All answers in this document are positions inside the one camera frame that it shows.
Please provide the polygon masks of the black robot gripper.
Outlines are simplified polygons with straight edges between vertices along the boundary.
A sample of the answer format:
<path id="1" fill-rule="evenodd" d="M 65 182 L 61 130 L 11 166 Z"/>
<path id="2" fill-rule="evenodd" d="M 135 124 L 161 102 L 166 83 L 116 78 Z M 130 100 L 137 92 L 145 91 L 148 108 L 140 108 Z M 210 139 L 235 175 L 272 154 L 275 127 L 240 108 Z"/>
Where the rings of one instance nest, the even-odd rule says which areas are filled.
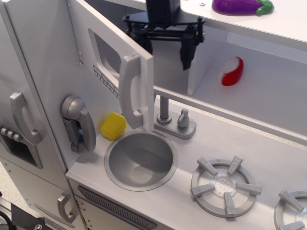
<path id="1" fill-rule="evenodd" d="M 127 14 L 127 35 L 153 54 L 152 40 L 181 42 L 180 60 L 183 70 L 191 66 L 196 46 L 204 41 L 201 16 L 181 10 L 178 0 L 147 0 L 146 11 Z"/>

